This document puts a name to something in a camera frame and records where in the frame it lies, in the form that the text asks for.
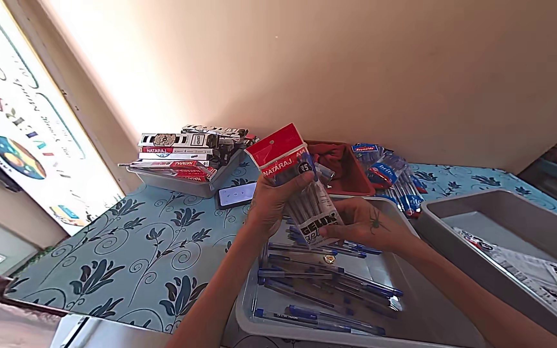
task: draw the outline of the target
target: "phone screen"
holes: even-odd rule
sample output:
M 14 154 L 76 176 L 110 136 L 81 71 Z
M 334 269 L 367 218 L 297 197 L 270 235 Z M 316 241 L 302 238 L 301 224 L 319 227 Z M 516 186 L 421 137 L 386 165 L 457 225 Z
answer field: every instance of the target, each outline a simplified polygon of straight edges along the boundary
M 250 183 L 219 190 L 219 205 L 221 208 L 247 204 L 255 193 L 257 183 Z

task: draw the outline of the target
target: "red tray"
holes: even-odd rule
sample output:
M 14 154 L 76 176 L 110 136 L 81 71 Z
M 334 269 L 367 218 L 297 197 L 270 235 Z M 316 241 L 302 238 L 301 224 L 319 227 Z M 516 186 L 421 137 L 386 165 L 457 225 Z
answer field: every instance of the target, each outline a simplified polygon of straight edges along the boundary
M 317 141 L 305 140 L 306 144 L 333 144 L 341 145 L 344 142 L 334 141 Z M 352 151 L 352 147 L 348 144 L 347 151 L 343 154 L 341 159 L 341 167 L 343 168 L 343 175 L 340 179 L 335 179 L 330 182 L 331 188 L 326 188 L 329 194 L 346 194 L 351 196 L 372 196 L 375 194 L 375 188 L 367 179 L 365 172 L 360 167 L 356 156 Z

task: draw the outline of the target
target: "plastic tray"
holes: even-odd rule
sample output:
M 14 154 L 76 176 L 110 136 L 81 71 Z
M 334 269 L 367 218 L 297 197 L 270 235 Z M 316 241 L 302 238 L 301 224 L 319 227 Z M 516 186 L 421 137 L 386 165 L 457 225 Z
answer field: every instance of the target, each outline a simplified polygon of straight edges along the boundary
M 211 198 L 243 160 L 244 150 L 237 150 L 236 153 L 231 156 L 229 163 L 217 170 L 214 177 L 205 183 L 188 179 L 174 178 L 169 175 L 153 173 L 151 171 L 130 167 L 128 167 L 128 171 L 138 175 L 144 183 L 150 186 L 194 194 L 195 196 L 203 198 Z
M 346 194 L 350 196 L 372 196 L 375 194 L 375 188 L 367 179 L 365 172 L 362 170 L 360 163 L 356 159 L 352 151 L 352 147 L 344 142 L 332 141 L 316 141 L 305 140 L 306 144 L 334 144 L 346 145 L 347 150 L 343 153 L 341 159 L 341 168 L 343 175 L 340 179 L 335 179 L 330 182 L 330 188 L 326 188 L 329 194 Z
M 397 209 L 397 205 L 384 198 L 366 198 L 395 221 L 405 224 L 414 235 L 416 232 Z M 282 225 L 270 241 L 286 243 L 287 234 Z M 256 308 L 271 312 L 284 311 L 289 304 L 315 307 L 307 302 L 278 294 L 257 284 L 258 263 L 249 272 L 246 283 L 236 300 L 235 314 L 240 327 L 248 334 L 301 339 L 323 343 L 345 344 L 358 347 L 485 347 L 482 336 L 474 325 L 429 281 L 411 265 L 392 253 L 368 255 L 365 259 L 337 255 L 333 265 L 344 267 L 346 272 L 359 274 L 376 282 L 401 289 L 402 312 L 398 319 L 376 316 L 375 324 L 386 329 L 387 336 L 337 333 L 300 328 L 253 316 Z
M 483 288 L 557 336 L 557 310 L 455 233 L 462 228 L 500 247 L 557 262 L 557 214 L 502 190 L 422 203 L 423 240 Z

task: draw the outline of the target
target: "floral pattern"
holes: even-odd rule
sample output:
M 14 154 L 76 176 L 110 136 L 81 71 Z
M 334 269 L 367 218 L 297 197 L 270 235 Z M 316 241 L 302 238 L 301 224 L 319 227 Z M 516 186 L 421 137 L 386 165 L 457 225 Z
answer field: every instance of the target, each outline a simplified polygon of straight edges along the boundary
M 427 187 L 426 200 L 505 188 L 557 212 L 556 200 L 503 170 L 411 166 Z M 258 176 L 246 159 L 223 187 Z M 218 210 L 213 198 L 142 185 L 22 271 L 5 296 L 172 333 L 228 253 L 249 208 Z M 309 346 L 235 327 L 230 346 Z

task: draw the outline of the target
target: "poster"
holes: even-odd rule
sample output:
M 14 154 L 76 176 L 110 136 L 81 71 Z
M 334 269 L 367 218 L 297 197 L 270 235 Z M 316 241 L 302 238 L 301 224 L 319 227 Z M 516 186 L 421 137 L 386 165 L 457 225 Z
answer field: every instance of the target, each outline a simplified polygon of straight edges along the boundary
M 0 167 L 70 235 L 123 196 L 2 2 Z

